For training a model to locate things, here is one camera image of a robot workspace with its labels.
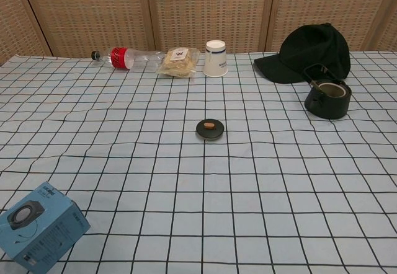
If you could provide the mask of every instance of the red bottle label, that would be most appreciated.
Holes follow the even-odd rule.
[[[113,48],[110,60],[115,68],[127,68],[124,60],[125,52],[127,52],[127,48]]]

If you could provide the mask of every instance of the bag label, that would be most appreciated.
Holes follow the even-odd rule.
[[[110,60],[115,68],[127,68],[125,66],[125,52],[127,52],[127,48],[113,48]]]
[[[172,52],[170,61],[183,60],[186,58],[187,52],[189,49],[187,48],[178,48]]]

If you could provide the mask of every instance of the cap brim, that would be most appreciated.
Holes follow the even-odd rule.
[[[268,80],[280,84],[303,82],[299,73],[286,67],[280,61],[280,55],[258,58],[254,60],[256,66]]]

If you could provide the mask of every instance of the black baseball cap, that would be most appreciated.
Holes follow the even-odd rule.
[[[338,79],[350,71],[349,47],[330,23],[299,27],[284,40],[279,54],[254,62],[264,77],[281,84],[307,81],[303,72],[313,64],[327,67]]]

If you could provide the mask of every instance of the plastic bottle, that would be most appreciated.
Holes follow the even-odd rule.
[[[103,61],[114,68],[132,69],[150,66],[154,69],[161,63],[164,53],[160,51],[139,51],[130,48],[109,48],[105,51],[92,51],[91,58]]]

